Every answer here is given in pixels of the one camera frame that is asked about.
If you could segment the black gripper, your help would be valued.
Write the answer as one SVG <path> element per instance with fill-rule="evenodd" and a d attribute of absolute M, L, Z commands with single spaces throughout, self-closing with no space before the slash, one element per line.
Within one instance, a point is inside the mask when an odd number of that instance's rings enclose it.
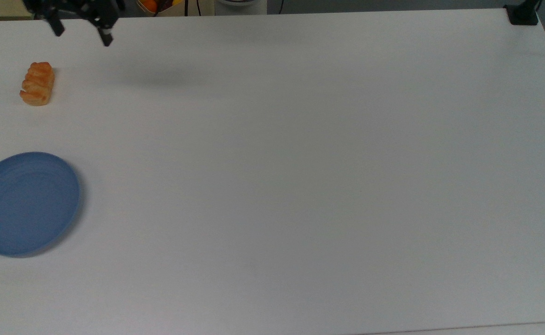
<path fill-rule="evenodd" d="M 93 8 L 85 12 L 86 20 L 96 27 L 105 47 L 113 42 L 112 29 L 117 22 L 117 13 L 125 11 L 124 0 L 24 0 L 24 5 L 31 13 L 41 13 L 43 6 L 75 13 L 77 10 Z M 49 24 L 55 36 L 62 36 L 65 31 L 57 10 L 45 11 L 45 21 Z"/>

